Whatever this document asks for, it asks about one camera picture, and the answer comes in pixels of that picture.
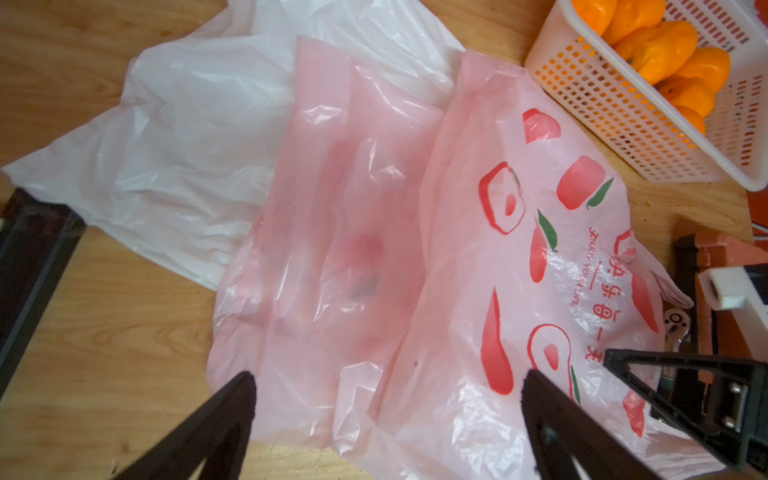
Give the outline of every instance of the orange object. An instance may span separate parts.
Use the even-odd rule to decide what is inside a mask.
[[[715,108],[715,94],[707,83],[698,77],[685,78],[659,89],[661,95],[675,107],[688,107],[706,117]]]
[[[728,52],[718,47],[704,47],[697,48],[683,66],[664,83],[698,77],[709,85],[712,92],[717,93],[725,86],[728,75],[730,75],[730,55]]]
[[[664,18],[666,0],[618,0],[616,12],[603,39],[614,46],[630,33],[643,27],[655,27]]]
[[[658,27],[645,27],[624,37],[616,45],[616,53],[648,83],[656,84],[669,75],[677,44],[672,35]]]
[[[670,35],[676,48],[675,58],[670,65],[667,76],[674,74],[694,54],[699,44],[699,32],[688,22],[661,22],[658,27],[666,35]]]
[[[694,237],[692,247],[696,252],[696,267],[698,272],[719,266],[742,266],[768,263],[768,252],[754,245],[749,245],[727,233],[712,230],[702,230]],[[716,312],[717,330],[712,325],[712,309],[704,300],[703,290],[696,281],[696,310],[699,330],[699,354],[712,355],[713,339],[717,339],[717,354],[722,356],[737,356],[752,358],[749,347],[746,346],[741,330],[733,314],[728,311]],[[712,372],[699,371],[699,380],[712,383]]]
[[[616,11],[616,0],[573,0],[574,8],[584,23],[603,35]]]
[[[696,129],[700,131],[702,135],[707,134],[707,126],[704,124],[704,117],[699,115],[699,112],[684,105],[676,105],[675,108],[686,118],[686,120],[688,120],[694,127],[696,127]]]

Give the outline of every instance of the plastic basket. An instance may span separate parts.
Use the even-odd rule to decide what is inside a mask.
[[[709,182],[730,175],[748,190],[762,190],[768,184],[763,26],[733,0],[670,0],[665,18],[693,24],[699,46],[730,53],[730,77],[706,118],[706,137],[581,20],[571,0],[554,4],[525,66],[648,180]]]

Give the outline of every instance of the red fruit print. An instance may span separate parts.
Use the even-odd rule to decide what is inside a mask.
[[[501,162],[480,179],[480,204],[491,227],[509,235],[525,215],[520,182],[507,162]]]
[[[632,431],[638,437],[643,437],[645,431],[645,400],[642,399],[634,390],[630,390],[624,397],[624,410],[627,411],[627,418]]]
[[[544,347],[544,356],[547,357],[549,366],[552,367],[553,370],[557,370],[560,366],[560,353],[554,343],[550,343]]]
[[[576,210],[597,192],[605,179],[605,169],[586,155],[563,174],[558,184],[558,199],[569,210]]]
[[[493,297],[488,306],[488,314],[485,316],[485,326],[482,330],[480,360],[491,389],[501,395],[509,395],[515,387],[515,377],[512,375],[512,367],[502,347],[501,329],[502,318],[498,308],[498,296],[496,289],[493,289]]]
[[[539,283],[544,279],[544,273],[547,271],[548,253],[547,237],[545,237],[541,227],[536,224],[531,242],[531,280],[534,283]]]
[[[629,229],[616,237],[614,253],[618,255],[622,261],[627,263],[631,262],[637,255],[637,249],[632,244],[632,229]]]
[[[654,333],[659,333],[659,326],[654,315],[654,305],[650,301],[648,284],[641,275],[635,275],[634,273],[632,273],[632,303],[634,303],[634,307],[640,312],[640,316],[643,317],[648,327]]]
[[[560,138],[560,124],[554,118],[539,110],[532,108],[523,114],[523,127],[525,128],[525,143],[530,144],[536,140],[548,138]]]
[[[574,398],[571,377],[571,339],[557,325],[545,323],[531,331],[528,337],[528,358],[531,366]]]

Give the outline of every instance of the pink plastic bag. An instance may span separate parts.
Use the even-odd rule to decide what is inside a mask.
[[[443,113],[302,38],[272,194],[220,286],[215,388],[257,377],[255,438],[337,448],[424,284],[419,185]]]
[[[609,347],[663,349],[661,297],[690,299],[524,69],[465,54],[442,124],[317,41],[297,82],[209,358],[214,388],[256,376],[255,439],[330,446],[380,478],[534,478],[520,388],[536,368],[663,475],[720,467],[601,366]]]

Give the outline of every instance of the black metal frame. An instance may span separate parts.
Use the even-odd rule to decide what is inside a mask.
[[[0,226],[0,397],[35,332],[85,223],[64,205],[13,193]]]
[[[114,480],[236,480],[256,408],[253,375],[241,372]]]
[[[522,410],[541,480],[660,480],[538,370],[525,377]]]
[[[768,364],[711,355],[608,349],[604,366],[650,403],[671,425],[686,432],[715,458],[741,472],[752,465],[768,472]],[[656,392],[630,366],[671,366],[715,375],[694,415]]]

